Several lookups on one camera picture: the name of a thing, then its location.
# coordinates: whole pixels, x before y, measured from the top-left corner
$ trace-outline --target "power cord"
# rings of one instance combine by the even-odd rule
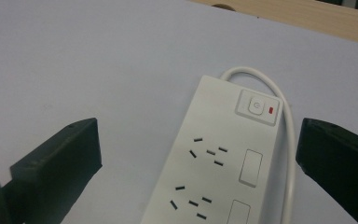
[[[284,191],[281,224],[290,224],[293,211],[296,179],[296,133],[295,126],[293,123],[292,110],[290,109],[290,106],[279,87],[268,76],[254,68],[243,66],[233,67],[231,69],[228,69],[220,77],[220,79],[229,81],[232,75],[238,73],[245,73],[259,78],[275,93],[276,96],[280,97],[283,100],[283,114],[286,123],[287,141],[289,148],[287,153],[286,187]]]

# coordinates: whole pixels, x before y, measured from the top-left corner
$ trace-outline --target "wooden edge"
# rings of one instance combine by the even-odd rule
[[[358,42],[358,10],[307,0],[192,0]]]

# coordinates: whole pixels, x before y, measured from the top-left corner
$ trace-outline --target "power strip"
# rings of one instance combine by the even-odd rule
[[[142,224],[258,224],[283,101],[202,77]]]

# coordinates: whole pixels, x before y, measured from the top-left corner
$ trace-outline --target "power button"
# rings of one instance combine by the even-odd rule
[[[260,98],[254,97],[249,104],[249,111],[256,115],[261,115],[264,109],[264,101]]]

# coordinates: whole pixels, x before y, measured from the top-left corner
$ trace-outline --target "white switch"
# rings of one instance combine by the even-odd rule
[[[269,126],[275,126],[282,104],[282,100],[277,97],[242,90],[235,113]]]
[[[248,222],[250,209],[251,207],[248,204],[240,203],[234,200],[227,224],[246,224]]]
[[[249,111],[256,115],[261,115],[264,109],[264,101],[260,98],[254,97],[249,104]]]
[[[263,155],[260,153],[249,149],[246,151],[240,176],[240,182],[242,184],[255,188],[262,158]]]

